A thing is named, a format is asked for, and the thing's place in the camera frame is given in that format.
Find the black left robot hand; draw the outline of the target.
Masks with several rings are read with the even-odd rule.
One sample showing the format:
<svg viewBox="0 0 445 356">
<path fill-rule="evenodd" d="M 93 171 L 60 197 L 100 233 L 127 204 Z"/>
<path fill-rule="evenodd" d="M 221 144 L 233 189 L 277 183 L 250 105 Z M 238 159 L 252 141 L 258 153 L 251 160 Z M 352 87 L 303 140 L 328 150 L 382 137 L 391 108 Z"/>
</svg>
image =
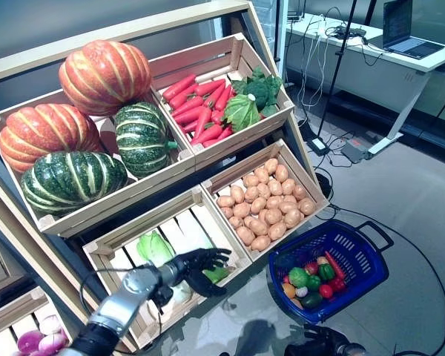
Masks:
<svg viewBox="0 0 445 356">
<path fill-rule="evenodd" d="M 176 277 L 171 285 L 175 286 L 184 280 L 203 297 L 223 296 L 226 288 L 212 283 L 202 271 L 213 271 L 216 267 L 223 267 L 223 263 L 229 260 L 230 254 L 231 251 L 226 248 L 198 248 L 178 254 L 169 263 L 176 269 Z"/>
</svg>

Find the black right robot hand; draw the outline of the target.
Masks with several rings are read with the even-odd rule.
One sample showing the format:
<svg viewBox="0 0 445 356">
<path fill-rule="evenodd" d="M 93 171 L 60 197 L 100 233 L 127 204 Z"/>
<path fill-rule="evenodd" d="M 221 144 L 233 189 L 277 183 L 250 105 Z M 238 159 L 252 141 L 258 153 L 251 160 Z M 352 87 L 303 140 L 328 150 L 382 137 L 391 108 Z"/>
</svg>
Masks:
<svg viewBox="0 0 445 356">
<path fill-rule="evenodd" d="M 341 355 L 342 348 L 349 344 L 349 340 L 344 334 L 329 327 L 316 326 L 309 323 L 304 325 L 304 336 L 306 338 L 305 343 L 287 345 L 284 355 Z"/>
</svg>

